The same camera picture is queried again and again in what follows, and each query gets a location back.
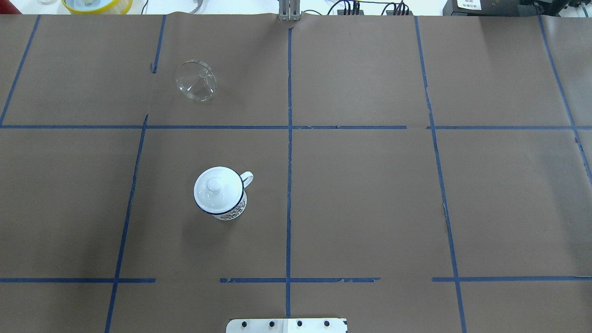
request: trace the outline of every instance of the glass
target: glass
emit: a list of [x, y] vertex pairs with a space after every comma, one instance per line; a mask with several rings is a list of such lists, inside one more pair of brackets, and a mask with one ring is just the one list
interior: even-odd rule
[[175, 83], [190, 100], [205, 102], [214, 96], [218, 80], [208, 64], [200, 60], [188, 60], [177, 68]]

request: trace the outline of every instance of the white bracket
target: white bracket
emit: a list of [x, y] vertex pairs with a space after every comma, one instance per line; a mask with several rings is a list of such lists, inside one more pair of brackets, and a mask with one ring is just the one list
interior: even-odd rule
[[343, 318], [233, 319], [226, 333], [348, 333]]
[[300, 21], [300, 0], [279, 0], [280, 21]]

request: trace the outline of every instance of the lid knob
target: lid knob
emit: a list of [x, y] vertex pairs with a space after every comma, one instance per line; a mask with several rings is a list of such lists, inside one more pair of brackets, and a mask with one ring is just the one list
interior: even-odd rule
[[220, 178], [212, 178], [208, 182], [208, 191], [218, 193], [222, 190], [222, 180]]

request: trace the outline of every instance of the mug lid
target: mug lid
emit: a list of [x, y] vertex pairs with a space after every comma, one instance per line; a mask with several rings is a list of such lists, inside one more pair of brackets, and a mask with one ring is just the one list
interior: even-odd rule
[[193, 187], [195, 203], [210, 214], [223, 214], [232, 210], [243, 197], [240, 175], [224, 166], [204, 171]]

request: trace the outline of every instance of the yellow bowl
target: yellow bowl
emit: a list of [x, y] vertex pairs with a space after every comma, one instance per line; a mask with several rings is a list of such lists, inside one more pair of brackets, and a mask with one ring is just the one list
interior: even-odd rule
[[62, 4], [72, 14], [126, 14], [131, 7], [133, 0], [111, 0], [100, 7], [93, 7], [90, 10], [83, 10], [82, 6], [76, 5], [76, 0], [62, 0]]

